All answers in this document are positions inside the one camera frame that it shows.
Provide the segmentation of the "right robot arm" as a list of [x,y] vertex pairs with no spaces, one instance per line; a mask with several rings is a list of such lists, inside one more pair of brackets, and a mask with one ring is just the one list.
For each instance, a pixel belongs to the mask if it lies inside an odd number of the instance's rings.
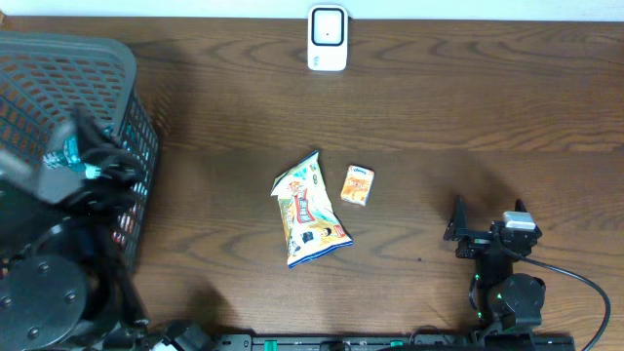
[[530,334],[542,322],[545,283],[516,273],[513,265],[531,254],[541,235],[522,200],[488,230],[475,230],[468,226],[464,201],[455,198],[444,239],[457,244],[456,257],[475,261],[469,301],[480,326],[466,337],[468,344],[532,347]]

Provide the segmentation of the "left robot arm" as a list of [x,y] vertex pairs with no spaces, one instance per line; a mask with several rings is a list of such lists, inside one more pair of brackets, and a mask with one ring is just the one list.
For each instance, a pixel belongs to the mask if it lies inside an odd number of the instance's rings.
[[57,161],[81,178],[51,175],[1,154],[1,347],[4,350],[145,350],[149,320],[122,251],[119,216],[137,202],[140,161],[80,107],[74,141]]

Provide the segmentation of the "large snack chip bag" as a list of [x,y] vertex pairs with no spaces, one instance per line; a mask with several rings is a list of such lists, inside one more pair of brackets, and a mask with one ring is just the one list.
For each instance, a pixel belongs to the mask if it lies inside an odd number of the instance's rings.
[[277,176],[271,189],[284,226],[289,268],[353,245],[333,211],[318,156],[315,150]]

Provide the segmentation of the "small orange tissue box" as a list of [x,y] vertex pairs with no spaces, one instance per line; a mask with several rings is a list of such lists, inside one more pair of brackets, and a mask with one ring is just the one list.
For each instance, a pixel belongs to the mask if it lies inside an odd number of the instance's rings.
[[369,200],[373,181],[373,170],[350,165],[340,192],[340,198],[343,201],[364,207]]

